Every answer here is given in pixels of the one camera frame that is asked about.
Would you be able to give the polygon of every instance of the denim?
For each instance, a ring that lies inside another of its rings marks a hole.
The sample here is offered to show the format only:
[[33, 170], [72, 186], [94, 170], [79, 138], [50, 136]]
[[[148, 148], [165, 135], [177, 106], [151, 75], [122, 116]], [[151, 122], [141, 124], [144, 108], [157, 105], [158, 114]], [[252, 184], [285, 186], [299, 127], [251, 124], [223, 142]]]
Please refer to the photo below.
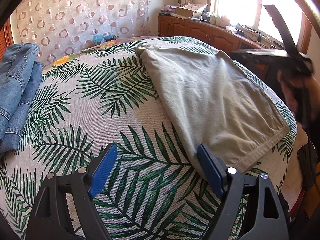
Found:
[[18, 149], [20, 135], [26, 122], [31, 102], [35, 98], [37, 89], [41, 83], [42, 67], [42, 63], [34, 62], [29, 82], [23, 92], [16, 111], [10, 119], [3, 142], [0, 144], [0, 153]]
[[9, 122], [18, 126], [12, 128], [19, 129], [21, 126], [17, 123], [22, 122], [23, 126], [26, 121], [18, 115], [11, 119], [29, 82], [39, 50], [40, 47], [33, 43], [14, 44], [6, 49], [2, 57], [0, 62], [0, 143], [4, 139]]

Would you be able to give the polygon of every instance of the silver bolt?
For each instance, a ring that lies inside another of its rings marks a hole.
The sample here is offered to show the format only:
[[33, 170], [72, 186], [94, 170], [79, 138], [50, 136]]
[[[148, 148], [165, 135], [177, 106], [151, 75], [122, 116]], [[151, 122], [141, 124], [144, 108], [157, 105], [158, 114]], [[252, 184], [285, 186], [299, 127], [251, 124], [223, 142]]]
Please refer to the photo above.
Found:
[[54, 177], [54, 173], [50, 172], [47, 174], [47, 179], [52, 179]]
[[86, 169], [85, 167], [81, 167], [81, 168], [78, 169], [78, 172], [79, 172], [80, 174], [83, 174], [83, 173], [86, 173], [86, 172], [87, 172], [87, 169]]
[[268, 174], [263, 172], [263, 173], [260, 174], [260, 177], [263, 178], [263, 179], [267, 179], [268, 178]]
[[233, 168], [233, 167], [230, 167], [230, 168], [228, 168], [228, 172], [229, 172], [230, 174], [236, 174], [236, 173], [237, 173], [237, 170], [236, 170], [235, 168]]

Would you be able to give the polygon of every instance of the window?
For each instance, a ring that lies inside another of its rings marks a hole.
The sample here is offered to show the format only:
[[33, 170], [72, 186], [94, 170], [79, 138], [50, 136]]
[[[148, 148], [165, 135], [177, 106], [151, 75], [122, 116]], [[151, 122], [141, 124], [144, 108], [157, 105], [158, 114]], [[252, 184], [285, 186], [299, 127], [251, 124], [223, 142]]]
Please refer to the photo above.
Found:
[[238, 22], [258, 30], [273, 40], [282, 42], [277, 28], [263, 7], [263, 4], [274, 4], [286, 22], [294, 42], [297, 44], [302, 10], [294, 0], [215, 0], [216, 12], [219, 16], [226, 15], [231, 22]]

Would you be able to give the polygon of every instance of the hand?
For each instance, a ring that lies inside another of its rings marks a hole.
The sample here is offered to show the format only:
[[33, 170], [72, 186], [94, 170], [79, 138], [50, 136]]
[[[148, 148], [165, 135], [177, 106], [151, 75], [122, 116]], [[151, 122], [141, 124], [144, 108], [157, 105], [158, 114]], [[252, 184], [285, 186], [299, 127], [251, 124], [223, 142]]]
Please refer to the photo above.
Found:
[[[277, 79], [281, 85], [282, 92], [285, 97], [288, 108], [297, 113], [299, 105], [295, 100], [287, 81], [284, 79], [282, 73], [278, 71]], [[304, 86], [309, 90], [310, 104], [311, 104], [311, 121], [313, 122], [320, 113], [320, 85], [314, 77], [297, 77], [289, 80], [290, 84], [296, 88], [303, 88]]]

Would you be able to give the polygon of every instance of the leaf print bedspread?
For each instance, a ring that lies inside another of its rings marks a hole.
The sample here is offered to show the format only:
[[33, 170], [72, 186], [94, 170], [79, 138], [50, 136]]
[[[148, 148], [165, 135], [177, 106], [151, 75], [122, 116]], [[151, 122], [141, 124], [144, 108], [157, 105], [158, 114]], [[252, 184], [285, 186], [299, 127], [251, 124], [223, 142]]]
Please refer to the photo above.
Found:
[[[217, 52], [193, 38], [157, 37], [82, 51], [47, 68], [19, 150], [0, 160], [0, 209], [21, 239], [44, 176], [87, 166], [110, 142], [118, 147], [118, 159], [93, 201], [112, 238], [201, 239], [206, 232], [220, 201], [188, 161], [143, 62], [134, 54], [135, 46], [148, 43]], [[270, 88], [238, 66], [270, 96], [291, 128], [248, 172], [269, 173], [279, 191], [296, 122]], [[76, 234], [84, 239], [72, 196], [67, 200]], [[246, 202], [244, 195], [230, 239], [239, 234]]]

